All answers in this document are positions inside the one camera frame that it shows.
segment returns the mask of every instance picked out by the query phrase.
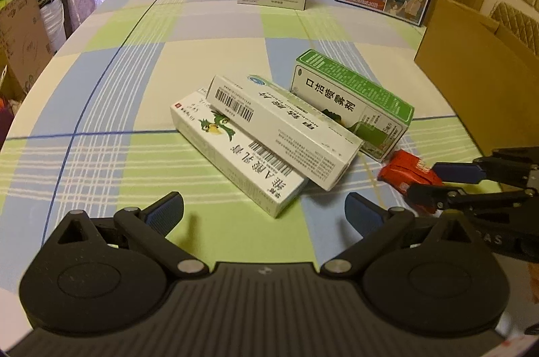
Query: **green parrot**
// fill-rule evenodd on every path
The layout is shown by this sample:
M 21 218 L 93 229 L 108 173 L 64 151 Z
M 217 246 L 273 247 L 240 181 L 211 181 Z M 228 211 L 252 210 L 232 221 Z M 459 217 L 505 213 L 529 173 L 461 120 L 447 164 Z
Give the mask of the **green parrot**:
M 224 116 L 220 112 L 217 112 L 216 110 L 212 110 L 211 112 L 214 115 L 214 122 L 210 123 L 206 119 L 199 120 L 202 130 L 211 134 L 218 135 L 221 133 L 220 129 L 222 129 L 228 135 L 228 139 L 232 141 L 232 137 L 234 136 L 235 131 L 230 127 L 225 126 L 225 124 L 227 124 L 229 121 L 228 117 Z

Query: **screw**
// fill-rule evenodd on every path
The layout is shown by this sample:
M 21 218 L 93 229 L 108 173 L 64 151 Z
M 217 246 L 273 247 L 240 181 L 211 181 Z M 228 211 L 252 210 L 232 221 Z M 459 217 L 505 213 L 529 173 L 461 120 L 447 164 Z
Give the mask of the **screw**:
M 329 260 L 324 264 L 325 269 L 331 273 L 345 273 L 352 268 L 352 264 L 349 261 L 341 259 Z
M 183 260 L 178 263 L 178 270 L 184 273 L 198 273 L 204 268 L 204 263 L 200 260 Z

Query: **green and white box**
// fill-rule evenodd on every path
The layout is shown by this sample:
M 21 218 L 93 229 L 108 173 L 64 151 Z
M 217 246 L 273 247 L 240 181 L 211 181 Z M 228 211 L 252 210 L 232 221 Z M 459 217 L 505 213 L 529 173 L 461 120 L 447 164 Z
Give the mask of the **green and white box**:
M 327 191 L 363 143 L 311 105 L 257 75 L 215 76 L 208 102 Z
M 363 139 L 361 151 L 378 162 L 413 118 L 413 106 L 315 50 L 297 58 L 291 91 Z
M 174 126 L 217 169 L 271 217 L 308 179 L 214 110 L 198 90 L 170 107 Z

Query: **checkered tablecloth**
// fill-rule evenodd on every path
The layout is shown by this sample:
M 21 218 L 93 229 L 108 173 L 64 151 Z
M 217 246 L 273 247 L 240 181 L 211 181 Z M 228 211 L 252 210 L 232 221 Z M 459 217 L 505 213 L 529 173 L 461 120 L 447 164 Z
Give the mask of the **checkered tablecloth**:
M 350 191 L 403 204 L 364 156 L 335 189 L 309 185 L 273 220 L 173 130 L 169 106 L 217 73 L 243 71 L 289 88 L 314 48 L 416 108 L 401 146 L 427 163 L 478 151 L 413 62 L 422 32 L 378 13 L 308 0 L 305 11 L 236 0 L 108 0 L 38 79 L 0 153 L 0 290 L 18 281 L 71 209 L 111 216 L 180 191 L 185 217 L 169 238 L 213 265 L 314 262 L 358 240 L 344 219 Z

